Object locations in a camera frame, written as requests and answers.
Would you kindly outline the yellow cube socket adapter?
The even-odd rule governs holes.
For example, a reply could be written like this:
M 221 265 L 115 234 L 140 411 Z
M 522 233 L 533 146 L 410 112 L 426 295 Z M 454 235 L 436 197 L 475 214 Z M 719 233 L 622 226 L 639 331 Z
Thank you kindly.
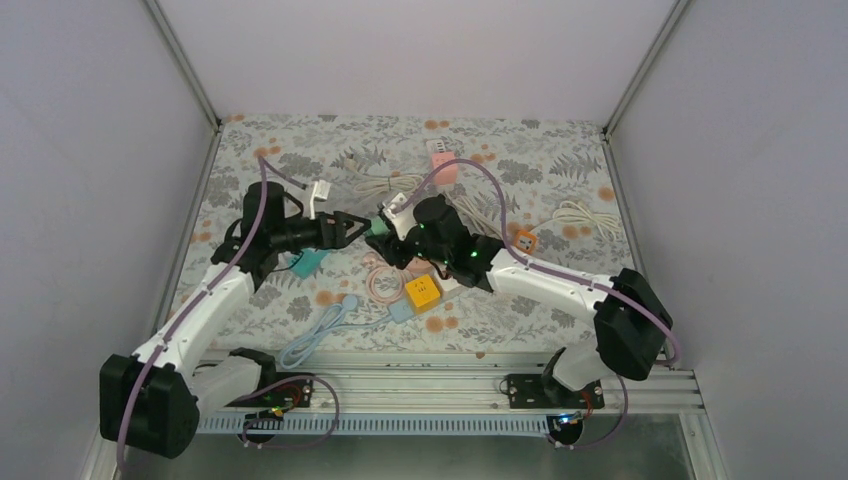
M 440 303 L 442 298 L 441 290 L 429 274 L 406 282 L 404 292 L 415 315 L 431 310 Z

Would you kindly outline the white cube socket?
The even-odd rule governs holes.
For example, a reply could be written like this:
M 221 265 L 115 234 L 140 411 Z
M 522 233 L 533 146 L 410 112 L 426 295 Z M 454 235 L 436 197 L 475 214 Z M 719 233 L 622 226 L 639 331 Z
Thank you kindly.
M 467 290 L 465 286 L 461 285 L 457 280 L 453 278 L 436 278 L 436 281 L 439 291 L 441 292 L 441 298 L 444 301 L 448 301 L 464 293 Z

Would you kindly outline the pink cube socket adapter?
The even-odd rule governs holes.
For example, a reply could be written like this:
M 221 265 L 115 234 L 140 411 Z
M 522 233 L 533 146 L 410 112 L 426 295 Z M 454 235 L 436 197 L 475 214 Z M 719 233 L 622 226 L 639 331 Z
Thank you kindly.
M 438 187 L 451 186 L 456 183 L 459 167 L 452 164 L 456 159 L 453 151 L 437 152 L 431 155 L 431 166 L 434 171 L 432 183 Z

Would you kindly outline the green small adapter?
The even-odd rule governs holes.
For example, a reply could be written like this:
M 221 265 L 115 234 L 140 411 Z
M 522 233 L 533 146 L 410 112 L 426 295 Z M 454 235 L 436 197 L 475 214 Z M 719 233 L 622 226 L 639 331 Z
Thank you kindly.
M 368 237 L 381 236 L 391 232 L 391 223 L 384 220 L 382 217 L 375 217 L 371 220 L 371 227 L 366 232 Z

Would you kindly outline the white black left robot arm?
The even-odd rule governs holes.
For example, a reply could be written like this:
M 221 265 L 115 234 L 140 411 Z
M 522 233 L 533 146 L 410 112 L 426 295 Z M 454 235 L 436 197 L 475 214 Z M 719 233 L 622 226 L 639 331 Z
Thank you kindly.
M 189 299 L 132 354 L 113 354 L 102 365 L 101 437 L 173 459 L 209 415 L 245 398 L 255 405 L 270 402 L 279 382 L 270 355 L 240 348 L 199 372 L 202 357 L 278 268 L 281 254 L 343 249 L 370 226 L 370 220 L 346 212 L 310 213 L 279 183 L 251 184 L 241 218 L 226 231 Z

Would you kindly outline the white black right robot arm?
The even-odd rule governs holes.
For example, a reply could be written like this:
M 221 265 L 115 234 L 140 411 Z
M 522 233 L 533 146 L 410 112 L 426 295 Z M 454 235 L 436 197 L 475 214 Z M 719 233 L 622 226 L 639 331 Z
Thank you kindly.
M 471 233 L 442 195 L 413 207 L 405 200 L 399 194 L 386 204 L 365 236 L 389 265 L 432 262 L 464 287 L 527 298 L 593 325 L 592 339 L 561 348 L 546 365 L 541 391 L 549 404 L 565 407 L 580 389 L 608 376 L 648 378 L 672 320 L 639 272 L 595 275 L 537 260 L 499 238 Z

